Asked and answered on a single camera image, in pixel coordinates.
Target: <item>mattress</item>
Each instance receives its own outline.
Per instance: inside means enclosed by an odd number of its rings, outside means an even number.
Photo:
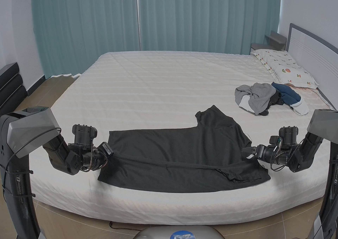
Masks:
[[[98,130],[94,145],[110,130],[188,128],[195,113],[216,105],[233,117],[253,145],[268,144],[280,127],[298,126],[306,134],[314,109],[327,108],[316,92],[296,91],[310,108],[298,116],[287,105],[254,116],[237,106],[234,90],[242,84],[274,81],[252,55],[202,52],[106,53],[55,102],[52,111],[66,142],[74,124]],[[208,193],[160,193],[124,189],[97,181],[99,170],[70,176],[53,169],[48,154],[30,154],[32,190],[44,203],[87,217],[139,224],[232,224],[268,217],[324,194],[329,159],[324,140],[312,166],[299,173],[269,169],[260,185]]]

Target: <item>white wall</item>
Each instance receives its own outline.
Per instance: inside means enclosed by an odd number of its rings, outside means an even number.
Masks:
[[[338,47],[338,0],[281,0],[278,32],[287,37],[290,23]]]
[[[0,0],[0,68],[18,62],[28,90],[43,75],[33,32],[31,0]]]

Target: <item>black baseboard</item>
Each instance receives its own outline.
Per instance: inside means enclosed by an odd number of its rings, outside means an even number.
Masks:
[[[45,76],[43,75],[36,83],[34,83],[31,88],[27,90],[27,94],[31,95],[44,81],[46,80]]]

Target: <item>curtain fold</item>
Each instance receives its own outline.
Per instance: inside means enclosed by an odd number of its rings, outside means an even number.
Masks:
[[[249,54],[279,12],[280,0],[139,0],[142,50]]]
[[[46,78],[87,70],[106,52],[140,50],[137,0],[32,0]]]

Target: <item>pillow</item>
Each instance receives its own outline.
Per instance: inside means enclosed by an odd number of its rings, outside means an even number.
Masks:
[[[316,89],[318,84],[304,68],[300,67],[287,51],[260,49],[252,51],[280,84]]]

